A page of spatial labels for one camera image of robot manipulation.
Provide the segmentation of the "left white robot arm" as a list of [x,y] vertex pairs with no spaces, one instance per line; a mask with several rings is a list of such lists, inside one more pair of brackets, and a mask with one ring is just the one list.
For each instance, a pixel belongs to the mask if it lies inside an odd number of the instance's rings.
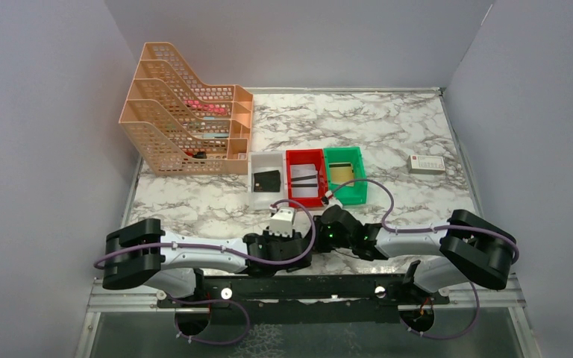
[[94,262],[107,290],[148,286],[187,306],[204,299],[205,269],[271,277],[279,271],[310,266],[318,240],[315,227],[282,236],[270,229],[233,239],[205,239],[165,231],[159,219],[144,219],[105,239],[104,256]]

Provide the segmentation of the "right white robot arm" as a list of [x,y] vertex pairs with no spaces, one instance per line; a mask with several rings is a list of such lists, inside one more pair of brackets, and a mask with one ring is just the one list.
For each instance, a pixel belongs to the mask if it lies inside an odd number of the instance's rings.
[[386,227],[363,224],[333,205],[314,222],[318,252],[345,248],[366,261],[428,256],[428,261],[414,263],[401,282],[401,295],[412,304],[466,281],[502,290],[519,259],[512,235],[468,210],[455,210],[446,221],[428,227]]

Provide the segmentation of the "white card box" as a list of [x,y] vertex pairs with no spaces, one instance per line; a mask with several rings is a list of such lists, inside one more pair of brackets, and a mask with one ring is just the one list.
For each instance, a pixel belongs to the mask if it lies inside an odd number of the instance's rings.
[[407,159],[410,174],[439,175],[446,172],[444,157],[411,154]]

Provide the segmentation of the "white plastic bin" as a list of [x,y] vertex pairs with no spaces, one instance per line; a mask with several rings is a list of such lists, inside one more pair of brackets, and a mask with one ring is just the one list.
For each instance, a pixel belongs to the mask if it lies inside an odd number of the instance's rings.
[[247,193],[251,210],[267,210],[270,204],[287,198],[285,151],[249,153]]

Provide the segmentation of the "peach plastic desk organizer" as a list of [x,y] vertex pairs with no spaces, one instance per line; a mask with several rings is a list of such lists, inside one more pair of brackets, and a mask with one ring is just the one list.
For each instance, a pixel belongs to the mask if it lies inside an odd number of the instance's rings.
[[[196,116],[184,100],[231,103],[229,117]],[[144,44],[119,125],[156,175],[245,175],[254,96],[206,84],[173,44]]]

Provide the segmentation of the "green plastic bin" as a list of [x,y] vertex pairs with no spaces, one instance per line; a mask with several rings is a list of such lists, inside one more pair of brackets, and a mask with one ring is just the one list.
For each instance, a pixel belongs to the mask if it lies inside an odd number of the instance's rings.
[[[366,177],[360,147],[329,147],[323,152],[331,190],[347,181]],[[344,205],[361,205],[367,201],[367,192],[367,182],[357,181],[341,188],[335,196]]]

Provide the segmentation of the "red plastic bin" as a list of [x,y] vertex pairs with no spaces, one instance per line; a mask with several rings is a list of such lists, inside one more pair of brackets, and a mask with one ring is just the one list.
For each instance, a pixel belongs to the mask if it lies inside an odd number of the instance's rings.
[[285,161],[286,198],[307,208],[322,207],[322,197],[328,190],[323,150],[286,150]]

